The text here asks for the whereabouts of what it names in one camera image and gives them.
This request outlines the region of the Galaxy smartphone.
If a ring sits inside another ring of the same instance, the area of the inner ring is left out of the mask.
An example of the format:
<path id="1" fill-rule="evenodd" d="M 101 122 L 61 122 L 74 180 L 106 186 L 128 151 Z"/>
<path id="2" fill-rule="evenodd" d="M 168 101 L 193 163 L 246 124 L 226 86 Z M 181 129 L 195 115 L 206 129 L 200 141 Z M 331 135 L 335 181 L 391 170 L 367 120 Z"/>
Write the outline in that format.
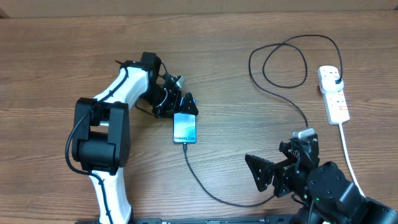
<path id="1" fill-rule="evenodd" d="M 197 117 L 193 114 L 174 114 L 173 141 L 177 144 L 196 143 Z"/>

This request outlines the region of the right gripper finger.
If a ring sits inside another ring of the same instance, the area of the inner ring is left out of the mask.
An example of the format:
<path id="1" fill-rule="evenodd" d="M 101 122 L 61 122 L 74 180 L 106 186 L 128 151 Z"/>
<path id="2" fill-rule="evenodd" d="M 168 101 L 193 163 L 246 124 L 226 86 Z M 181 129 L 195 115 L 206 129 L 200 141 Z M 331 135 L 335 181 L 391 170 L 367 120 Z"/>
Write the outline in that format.
<path id="1" fill-rule="evenodd" d="M 273 180 L 274 163 L 249 154 L 245 155 L 245 161 L 254 177 L 258 191 L 265 191 Z"/>
<path id="2" fill-rule="evenodd" d="M 279 151 L 283 153 L 283 155 L 293 163 L 297 163 L 299 159 L 299 153 L 297 150 L 297 144 L 295 142 L 283 142 L 281 141 L 279 144 Z"/>

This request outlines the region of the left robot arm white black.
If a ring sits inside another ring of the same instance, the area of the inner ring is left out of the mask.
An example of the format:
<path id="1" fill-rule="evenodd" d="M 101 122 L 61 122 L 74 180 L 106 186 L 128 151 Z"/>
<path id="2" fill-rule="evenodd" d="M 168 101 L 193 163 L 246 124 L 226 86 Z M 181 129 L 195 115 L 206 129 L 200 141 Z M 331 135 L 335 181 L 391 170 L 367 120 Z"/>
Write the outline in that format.
<path id="1" fill-rule="evenodd" d="M 143 52 L 140 61 L 120 63 L 118 77 L 105 91 L 76 102 L 65 160 L 91 179 L 100 209 L 97 223 L 134 223 L 124 167 L 131 151 L 129 112 L 138 100 L 152 106 L 153 117 L 173 119 L 174 143 L 197 141 L 196 101 L 190 92 L 182 93 L 183 76 L 159 73 L 164 67 L 157 54 Z"/>

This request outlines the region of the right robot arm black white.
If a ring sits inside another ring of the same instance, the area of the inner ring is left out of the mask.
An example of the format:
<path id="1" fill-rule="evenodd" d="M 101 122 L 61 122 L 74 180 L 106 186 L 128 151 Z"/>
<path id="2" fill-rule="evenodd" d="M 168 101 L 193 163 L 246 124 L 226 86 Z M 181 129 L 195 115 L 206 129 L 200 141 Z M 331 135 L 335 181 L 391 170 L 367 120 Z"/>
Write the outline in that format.
<path id="1" fill-rule="evenodd" d="M 334 162 L 320 164 L 318 135 L 314 129 L 295 131 L 279 151 L 286 157 L 274 163 L 247 154 L 245 161 L 258 191 L 274 187 L 278 198 L 291 192 L 303 206 L 289 223 L 374 223 L 397 224 L 397 212 L 361 195 Z"/>

